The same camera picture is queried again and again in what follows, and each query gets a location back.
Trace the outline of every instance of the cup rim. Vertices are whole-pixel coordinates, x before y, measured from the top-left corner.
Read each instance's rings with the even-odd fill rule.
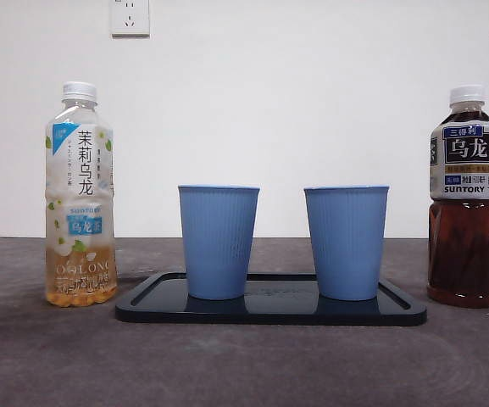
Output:
[[[340,185],[332,187],[305,187],[304,191],[344,191],[344,190],[367,190],[367,189],[389,189],[388,185]]]
[[[182,184],[178,186],[178,189],[242,189],[246,191],[259,191],[259,187],[246,187],[238,185],[209,185],[209,184]]]

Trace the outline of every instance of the white wall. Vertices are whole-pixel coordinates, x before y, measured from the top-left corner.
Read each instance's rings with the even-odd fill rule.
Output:
[[[262,187],[256,236],[307,236],[302,188],[388,183],[386,235],[425,237],[429,135],[487,86],[487,0],[0,0],[0,236],[44,236],[43,126],[91,81],[113,125],[117,236],[179,236],[179,183]]]

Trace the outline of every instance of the black tray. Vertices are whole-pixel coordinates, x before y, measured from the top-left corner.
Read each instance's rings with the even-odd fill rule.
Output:
[[[323,297],[315,274],[248,274],[244,296],[219,301],[189,296],[186,273],[157,273],[116,304],[116,318],[127,322],[415,326],[426,312],[386,280],[367,301]]]

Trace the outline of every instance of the blue label patch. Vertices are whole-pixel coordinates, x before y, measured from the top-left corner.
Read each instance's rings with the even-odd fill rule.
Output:
[[[58,151],[65,139],[79,126],[73,123],[58,123],[52,126],[52,155]]]
[[[446,127],[443,130],[443,136],[446,137],[466,137],[466,136],[483,136],[482,125],[462,125],[460,127]]]
[[[445,176],[446,185],[461,185],[461,176]]]
[[[103,233],[103,218],[92,218],[87,215],[68,215],[69,234],[77,235],[98,235]]]

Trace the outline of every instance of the tray rim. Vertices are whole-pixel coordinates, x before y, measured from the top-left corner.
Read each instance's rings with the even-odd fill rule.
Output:
[[[150,277],[140,282],[128,292],[124,293],[114,306],[116,319],[123,322],[141,323],[214,323],[237,325],[303,325],[303,326],[418,326],[427,321],[427,308],[419,300],[406,293],[402,288],[381,278],[379,287],[383,287],[384,293],[392,301],[397,297],[408,305],[396,314],[386,314],[383,318],[372,315],[336,315],[337,321],[333,321],[333,315],[307,315],[307,314],[248,314],[239,315],[238,319],[231,314],[197,313],[189,311],[151,311],[137,308],[132,303],[140,297],[144,297],[159,283],[170,279],[186,279],[185,271],[157,271]],[[248,273],[247,281],[317,281],[315,273]]]

